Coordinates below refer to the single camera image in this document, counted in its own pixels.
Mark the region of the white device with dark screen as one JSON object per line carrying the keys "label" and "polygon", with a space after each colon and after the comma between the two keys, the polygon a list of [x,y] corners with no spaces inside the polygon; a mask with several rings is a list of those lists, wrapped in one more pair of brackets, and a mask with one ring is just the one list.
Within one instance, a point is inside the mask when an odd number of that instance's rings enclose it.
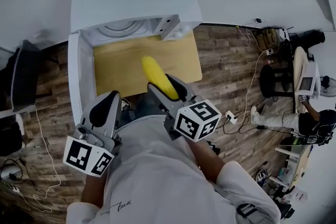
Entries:
{"label": "white device with dark screen", "polygon": [[316,62],[304,63],[295,95],[306,95],[313,99],[319,99],[320,90],[321,80],[318,64]]}

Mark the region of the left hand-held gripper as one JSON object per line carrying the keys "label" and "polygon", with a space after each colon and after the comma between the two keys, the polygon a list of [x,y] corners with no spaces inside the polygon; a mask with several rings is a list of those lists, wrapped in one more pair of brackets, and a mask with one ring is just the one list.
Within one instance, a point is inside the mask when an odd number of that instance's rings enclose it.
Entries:
{"label": "left hand-held gripper", "polygon": [[118,91],[106,92],[92,100],[83,111],[81,124],[66,139],[63,163],[86,175],[101,177],[122,146],[121,137],[113,135],[120,113]]}

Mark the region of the brown cardboard box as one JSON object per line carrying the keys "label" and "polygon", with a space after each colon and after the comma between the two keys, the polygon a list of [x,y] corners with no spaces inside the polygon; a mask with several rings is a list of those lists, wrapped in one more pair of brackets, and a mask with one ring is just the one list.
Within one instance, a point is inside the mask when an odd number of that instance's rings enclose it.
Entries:
{"label": "brown cardboard box", "polygon": [[275,28],[262,29],[258,33],[257,38],[262,49],[268,49],[280,45],[279,36]]}

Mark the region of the person's grey jeans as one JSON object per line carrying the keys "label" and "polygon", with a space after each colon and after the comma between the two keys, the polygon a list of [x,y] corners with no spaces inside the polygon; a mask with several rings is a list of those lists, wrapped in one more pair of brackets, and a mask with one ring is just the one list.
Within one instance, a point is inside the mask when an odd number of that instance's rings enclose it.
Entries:
{"label": "person's grey jeans", "polygon": [[132,121],[149,115],[166,115],[159,106],[155,104],[148,93],[141,95],[132,108],[121,112],[119,127],[123,127]]}

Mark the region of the black bag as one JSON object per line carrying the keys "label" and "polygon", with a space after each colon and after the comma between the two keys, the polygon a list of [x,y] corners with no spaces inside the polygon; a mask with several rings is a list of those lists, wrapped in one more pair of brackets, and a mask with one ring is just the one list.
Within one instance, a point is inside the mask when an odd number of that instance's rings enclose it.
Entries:
{"label": "black bag", "polygon": [[318,30],[309,30],[290,37],[290,43],[293,49],[302,47],[305,51],[309,48],[325,42],[325,34]]}

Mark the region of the person's white shirt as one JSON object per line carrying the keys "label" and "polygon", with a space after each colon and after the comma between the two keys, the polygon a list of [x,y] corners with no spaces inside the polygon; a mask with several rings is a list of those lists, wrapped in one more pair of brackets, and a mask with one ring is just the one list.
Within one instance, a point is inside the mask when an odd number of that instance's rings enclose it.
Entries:
{"label": "person's white shirt", "polygon": [[164,119],[149,115],[118,129],[122,146],[107,171],[102,207],[73,202],[66,224],[280,224],[278,206],[236,161],[208,181]]}

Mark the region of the white router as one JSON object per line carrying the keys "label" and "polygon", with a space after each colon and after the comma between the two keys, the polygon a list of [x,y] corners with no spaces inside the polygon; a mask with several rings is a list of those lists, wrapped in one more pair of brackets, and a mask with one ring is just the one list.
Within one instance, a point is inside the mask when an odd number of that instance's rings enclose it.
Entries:
{"label": "white router", "polygon": [[288,28],[288,29],[285,29],[285,28],[278,28],[278,37],[279,37],[279,40],[280,42],[284,42],[284,41],[290,41],[290,37],[289,37],[289,33],[288,33],[288,30],[291,29]]}

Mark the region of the white rounded appliance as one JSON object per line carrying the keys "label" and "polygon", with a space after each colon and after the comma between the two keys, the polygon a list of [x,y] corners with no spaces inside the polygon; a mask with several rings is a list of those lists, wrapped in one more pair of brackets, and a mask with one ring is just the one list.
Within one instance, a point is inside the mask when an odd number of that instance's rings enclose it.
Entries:
{"label": "white rounded appliance", "polygon": [[22,168],[17,164],[5,164],[0,167],[0,180],[20,180],[23,175]]}

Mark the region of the black round stool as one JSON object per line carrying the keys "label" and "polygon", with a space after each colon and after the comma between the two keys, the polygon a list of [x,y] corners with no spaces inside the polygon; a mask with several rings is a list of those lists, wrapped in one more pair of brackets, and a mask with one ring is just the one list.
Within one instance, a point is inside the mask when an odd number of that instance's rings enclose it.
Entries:
{"label": "black round stool", "polygon": [[[273,68],[264,65],[260,72],[259,85],[264,98],[295,96],[293,89],[293,67]],[[276,91],[276,84],[281,83],[283,91]]]}

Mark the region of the person's left forearm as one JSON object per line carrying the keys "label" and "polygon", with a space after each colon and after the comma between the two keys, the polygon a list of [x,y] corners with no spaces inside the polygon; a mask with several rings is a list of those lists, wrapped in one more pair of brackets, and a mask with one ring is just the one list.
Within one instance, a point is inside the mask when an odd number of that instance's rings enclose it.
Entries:
{"label": "person's left forearm", "polygon": [[107,180],[107,171],[101,177],[87,175],[86,183],[81,195],[81,202],[86,202],[101,208],[103,205],[104,187]]}

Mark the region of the person's right forearm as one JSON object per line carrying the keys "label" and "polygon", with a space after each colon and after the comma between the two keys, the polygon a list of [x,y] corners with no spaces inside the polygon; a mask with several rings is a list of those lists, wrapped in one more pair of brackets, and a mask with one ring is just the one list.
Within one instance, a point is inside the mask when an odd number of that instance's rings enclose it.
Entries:
{"label": "person's right forearm", "polygon": [[205,140],[193,142],[188,138],[184,139],[191,149],[205,178],[212,183],[216,183],[225,162],[215,154]]}

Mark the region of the light wooden table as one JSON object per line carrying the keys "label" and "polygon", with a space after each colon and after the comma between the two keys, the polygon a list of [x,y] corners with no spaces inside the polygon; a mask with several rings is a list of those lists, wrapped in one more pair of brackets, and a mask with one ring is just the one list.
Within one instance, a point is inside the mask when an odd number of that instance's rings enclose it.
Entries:
{"label": "light wooden table", "polygon": [[186,83],[202,79],[193,33],[178,40],[162,41],[151,36],[94,47],[94,72],[98,95],[117,90],[123,97],[146,92],[143,56],[153,57],[167,74]]}

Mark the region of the round beige table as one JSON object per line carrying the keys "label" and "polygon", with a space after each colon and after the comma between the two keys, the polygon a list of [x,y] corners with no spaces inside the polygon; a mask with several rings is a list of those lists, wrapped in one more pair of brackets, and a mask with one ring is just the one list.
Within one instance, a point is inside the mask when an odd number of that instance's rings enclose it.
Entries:
{"label": "round beige table", "polygon": [[[293,92],[296,91],[296,88],[299,84],[302,67],[307,62],[308,58],[306,52],[302,47],[297,47],[293,59]],[[304,105],[299,101],[299,97],[296,94],[294,94],[293,105],[295,107],[296,113],[304,113],[306,110]]]}

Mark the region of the black device with screen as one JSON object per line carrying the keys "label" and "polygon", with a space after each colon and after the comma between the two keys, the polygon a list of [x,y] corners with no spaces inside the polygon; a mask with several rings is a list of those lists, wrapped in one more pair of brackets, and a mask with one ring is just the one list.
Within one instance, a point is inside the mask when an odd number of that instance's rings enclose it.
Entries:
{"label": "black device with screen", "polygon": [[218,156],[221,152],[221,149],[217,147],[216,143],[213,141],[207,141],[212,151]]}

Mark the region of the dark grey chair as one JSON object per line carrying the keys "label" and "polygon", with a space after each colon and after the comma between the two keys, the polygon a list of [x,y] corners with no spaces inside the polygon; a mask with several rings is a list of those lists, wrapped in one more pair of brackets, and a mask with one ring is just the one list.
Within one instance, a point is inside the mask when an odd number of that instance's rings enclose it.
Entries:
{"label": "dark grey chair", "polygon": [[15,52],[10,85],[13,112],[18,112],[35,103],[42,61],[43,52],[28,40],[24,40]]}

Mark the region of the beige table white legs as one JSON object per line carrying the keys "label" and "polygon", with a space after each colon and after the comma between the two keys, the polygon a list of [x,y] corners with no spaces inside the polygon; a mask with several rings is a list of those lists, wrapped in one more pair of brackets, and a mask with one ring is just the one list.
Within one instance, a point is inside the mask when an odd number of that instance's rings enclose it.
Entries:
{"label": "beige table white legs", "polygon": [[275,151],[286,155],[285,167],[278,176],[270,177],[270,180],[278,185],[273,200],[289,204],[293,200],[305,202],[308,193],[298,187],[300,180],[306,173],[312,145],[300,145],[298,139],[294,139],[294,145],[279,145]]}

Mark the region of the yellow banana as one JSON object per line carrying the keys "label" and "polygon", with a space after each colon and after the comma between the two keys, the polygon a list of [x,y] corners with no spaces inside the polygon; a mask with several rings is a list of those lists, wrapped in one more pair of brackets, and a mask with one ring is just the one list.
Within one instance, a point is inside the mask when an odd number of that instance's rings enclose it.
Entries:
{"label": "yellow banana", "polygon": [[148,82],[157,86],[170,99],[179,99],[177,91],[154,58],[151,56],[142,57],[142,67]]}

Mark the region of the person's black white sneaker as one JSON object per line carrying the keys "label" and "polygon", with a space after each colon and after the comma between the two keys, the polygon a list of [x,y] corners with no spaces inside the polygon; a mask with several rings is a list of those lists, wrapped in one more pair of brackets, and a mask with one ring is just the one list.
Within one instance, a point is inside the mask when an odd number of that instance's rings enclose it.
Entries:
{"label": "person's black white sneaker", "polygon": [[131,108],[132,108],[131,103],[126,98],[122,98],[121,99],[121,112],[129,110]]}

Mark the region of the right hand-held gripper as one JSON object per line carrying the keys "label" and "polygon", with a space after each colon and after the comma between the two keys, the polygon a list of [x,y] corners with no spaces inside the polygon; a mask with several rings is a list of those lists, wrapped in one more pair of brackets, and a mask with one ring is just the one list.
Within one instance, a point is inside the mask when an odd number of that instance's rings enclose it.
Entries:
{"label": "right hand-held gripper", "polygon": [[210,100],[195,95],[187,83],[170,74],[166,76],[179,100],[172,100],[150,82],[147,84],[147,91],[155,104],[167,113],[164,127],[170,138],[175,140],[183,136],[198,142],[214,133],[222,117],[220,111]]}

